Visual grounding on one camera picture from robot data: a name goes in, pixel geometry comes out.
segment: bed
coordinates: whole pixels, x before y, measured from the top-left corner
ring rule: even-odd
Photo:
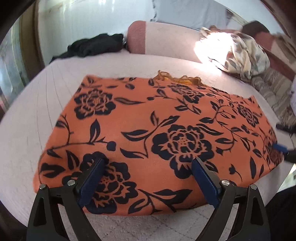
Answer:
[[[220,70],[200,63],[153,55],[131,54],[126,50],[86,58],[55,60],[40,72],[18,96],[0,124],[0,199],[24,225],[28,224],[35,198],[32,179],[39,155],[59,113],[75,93],[86,74],[101,77],[154,77],[158,70],[180,77],[199,76],[203,83],[243,97],[254,95],[271,125],[278,119],[266,100],[250,85]],[[276,131],[280,143],[292,147],[288,135]],[[265,205],[275,195],[292,165],[281,163],[256,184]],[[60,207],[70,240],[76,240],[65,209]],[[119,217],[87,214],[102,240],[195,240],[213,207],[206,205],[173,215]],[[221,240],[227,238],[237,206]]]

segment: black cloth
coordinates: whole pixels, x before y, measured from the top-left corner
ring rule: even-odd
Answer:
[[[73,56],[86,57],[102,53],[118,52],[123,47],[123,35],[100,34],[92,39],[81,39],[68,46],[68,51],[60,56],[52,57],[52,61],[57,58],[70,58]]]
[[[258,21],[250,22],[243,26],[242,33],[251,36],[252,38],[255,38],[256,34],[264,32],[269,33],[269,30],[267,27],[265,27],[262,23]]]
[[[271,241],[296,240],[296,186],[277,193],[266,206]]]

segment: crumpled floral cloth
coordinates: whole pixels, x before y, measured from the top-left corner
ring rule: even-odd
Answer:
[[[216,67],[227,73],[238,74],[246,83],[250,84],[253,76],[270,67],[267,54],[249,35],[238,31],[211,31],[205,27],[201,28],[200,34],[202,47]]]
[[[199,157],[220,179],[248,186],[282,161],[255,98],[161,79],[86,76],[40,158],[33,185],[58,187],[101,157],[104,176],[85,211],[173,213],[205,204],[191,173]]]

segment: silver rivet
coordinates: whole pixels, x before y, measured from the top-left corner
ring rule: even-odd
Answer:
[[[255,184],[251,184],[250,185],[250,188],[252,188],[253,190],[256,190],[257,189],[257,186]]]
[[[230,182],[228,180],[222,180],[221,183],[224,185],[224,186],[229,186]]]
[[[46,185],[45,185],[45,184],[43,184],[43,183],[40,184],[40,186],[39,186],[39,189],[40,189],[40,190],[43,190],[43,189],[45,189],[45,188],[46,188]]]
[[[68,186],[73,186],[75,184],[75,180],[69,180],[67,184]]]

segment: beige blanket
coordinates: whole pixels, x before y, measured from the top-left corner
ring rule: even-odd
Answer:
[[[200,41],[211,61],[221,70],[238,74],[241,80],[251,83],[251,78],[270,66],[264,50],[256,41],[238,31],[225,33],[201,29]]]

